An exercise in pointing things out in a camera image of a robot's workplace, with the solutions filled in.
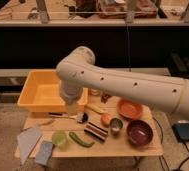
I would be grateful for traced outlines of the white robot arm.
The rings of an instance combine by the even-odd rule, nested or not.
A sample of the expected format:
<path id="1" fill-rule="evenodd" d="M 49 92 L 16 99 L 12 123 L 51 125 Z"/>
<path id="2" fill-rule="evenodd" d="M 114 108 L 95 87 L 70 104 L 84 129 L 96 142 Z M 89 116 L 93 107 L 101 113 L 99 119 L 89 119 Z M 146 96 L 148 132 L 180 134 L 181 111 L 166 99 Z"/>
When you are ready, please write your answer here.
<path id="1" fill-rule="evenodd" d="M 60 96 L 66 104 L 76 102 L 87 87 L 189 120 L 189 79 L 105 69 L 94 63 L 93 51 L 80 46 L 57 64 Z"/>

